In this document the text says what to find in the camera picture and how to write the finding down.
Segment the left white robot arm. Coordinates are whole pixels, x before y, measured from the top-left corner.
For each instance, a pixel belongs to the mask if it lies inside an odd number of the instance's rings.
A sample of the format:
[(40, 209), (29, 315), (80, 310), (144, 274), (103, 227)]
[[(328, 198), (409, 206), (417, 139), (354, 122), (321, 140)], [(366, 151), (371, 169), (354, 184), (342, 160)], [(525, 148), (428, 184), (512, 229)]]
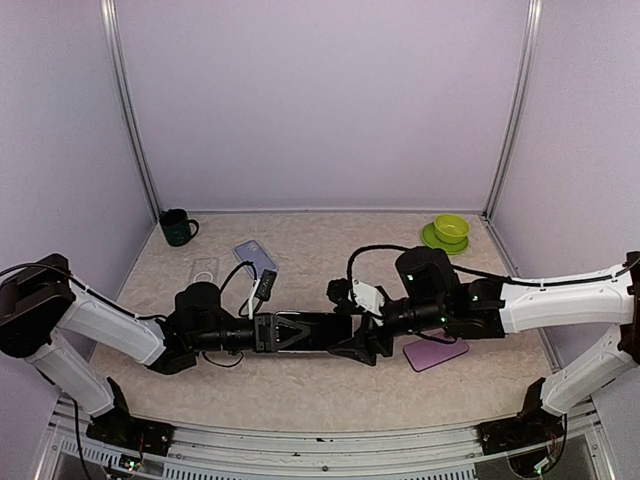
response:
[(235, 317), (211, 282), (195, 282), (174, 298), (168, 315), (139, 315), (106, 299), (51, 254), (1, 272), (1, 351), (31, 364), (121, 445), (140, 434), (119, 385), (98, 375), (65, 340), (71, 331), (173, 375), (196, 365), (203, 352), (283, 349), (306, 351), (322, 319), (309, 312), (250, 312)]

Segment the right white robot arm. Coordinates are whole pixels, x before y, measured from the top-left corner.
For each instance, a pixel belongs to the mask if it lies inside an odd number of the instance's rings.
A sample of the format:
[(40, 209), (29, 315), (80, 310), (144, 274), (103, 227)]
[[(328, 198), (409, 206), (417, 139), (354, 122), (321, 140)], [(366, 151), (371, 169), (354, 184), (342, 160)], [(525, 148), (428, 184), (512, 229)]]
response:
[(475, 272), (463, 283), (462, 267), (441, 249), (400, 250), (395, 268), (407, 292), (392, 300), (380, 287), (347, 278), (330, 284), (332, 301), (362, 317), (353, 336), (329, 352), (373, 365), (388, 355), (395, 337), (441, 329), (461, 339), (503, 338), (552, 326), (606, 323), (606, 333), (559, 372), (526, 393), (511, 433), (523, 444), (546, 432), (584, 398), (639, 364), (639, 255), (599, 272), (522, 280)]

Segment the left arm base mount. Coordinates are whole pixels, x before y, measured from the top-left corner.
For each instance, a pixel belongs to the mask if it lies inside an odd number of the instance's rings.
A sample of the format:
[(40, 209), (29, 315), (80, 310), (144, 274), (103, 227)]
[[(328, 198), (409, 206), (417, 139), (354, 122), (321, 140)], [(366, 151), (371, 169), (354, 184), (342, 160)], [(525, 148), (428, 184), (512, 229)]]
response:
[(166, 457), (175, 427), (169, 423), (132, 416), (119, 385), (110, 377), (107, 382), (114, 394), (112, 408), (102, 415), (91, 417), (86, 436), (141, 454)]

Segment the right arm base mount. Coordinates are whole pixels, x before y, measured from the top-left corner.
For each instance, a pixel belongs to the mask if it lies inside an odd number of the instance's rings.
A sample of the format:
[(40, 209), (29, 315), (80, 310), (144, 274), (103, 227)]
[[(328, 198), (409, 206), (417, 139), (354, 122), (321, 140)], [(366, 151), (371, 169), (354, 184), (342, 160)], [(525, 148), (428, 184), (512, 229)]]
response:
[(484, 455), (520, 449), (552, 439), (566, 433), (563, 416), (546, 412), (541, 392), (545, 379), (531, 384), (525, 394), (522, 409), (515, 416), (487, 421), (477, 426)]

